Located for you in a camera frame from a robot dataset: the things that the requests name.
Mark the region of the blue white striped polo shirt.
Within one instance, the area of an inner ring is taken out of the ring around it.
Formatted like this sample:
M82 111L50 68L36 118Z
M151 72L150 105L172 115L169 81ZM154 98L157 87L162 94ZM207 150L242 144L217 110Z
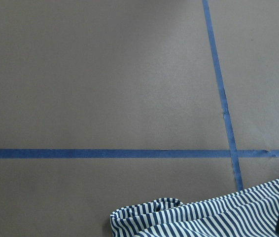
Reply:
M275 237L279 178L221 197L176 198L122 207L110 215L115 237Z

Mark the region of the brown paper table cover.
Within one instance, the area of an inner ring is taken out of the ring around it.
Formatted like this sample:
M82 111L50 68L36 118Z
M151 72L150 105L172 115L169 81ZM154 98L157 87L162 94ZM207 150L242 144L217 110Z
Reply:
M0 237L279 178L279 0L0 0Z

